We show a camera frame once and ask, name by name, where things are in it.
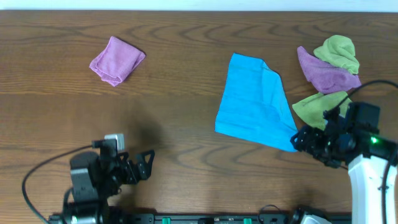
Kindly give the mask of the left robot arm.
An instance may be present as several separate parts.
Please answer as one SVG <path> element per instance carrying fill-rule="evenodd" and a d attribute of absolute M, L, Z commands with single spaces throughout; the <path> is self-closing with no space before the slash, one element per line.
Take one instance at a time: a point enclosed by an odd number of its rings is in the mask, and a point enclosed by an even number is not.
<path fill-rule="evenodd" d="M 84 152 L 70 159 L 72 188 L 64 196 L 61 223 L 126 223 L 120 210 L 111 208 L 108 198 L 119 194 L 122 185 L 136 185 L 152 173 L 155 151 L 129 159 L 116 139 L 93 141 L 99 153 Z"/>

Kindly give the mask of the blue cloth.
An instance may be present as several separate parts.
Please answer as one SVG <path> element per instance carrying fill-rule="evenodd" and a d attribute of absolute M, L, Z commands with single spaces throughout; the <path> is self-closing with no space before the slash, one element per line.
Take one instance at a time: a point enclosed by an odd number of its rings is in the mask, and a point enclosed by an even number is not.
<path fill-rule="evenodd" d="M 297 133 L 278 73 L 260 58 L 234 53 L 215 119 L 215 132 L 294 152 Z"/>

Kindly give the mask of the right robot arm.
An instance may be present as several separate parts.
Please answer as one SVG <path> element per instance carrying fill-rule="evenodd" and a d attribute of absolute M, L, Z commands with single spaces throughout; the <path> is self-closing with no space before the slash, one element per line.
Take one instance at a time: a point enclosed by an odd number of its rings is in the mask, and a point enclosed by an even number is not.
<path fill-rule="evenodd" d="M 309 125 L 292 136 L 294 149 L 327 167 L 346 164 L 352 191 L 353 223 L 395 223 L 397 143 L 379 136 L 380 109 L 363 102 L 324 112 L 326 126 Z"/>

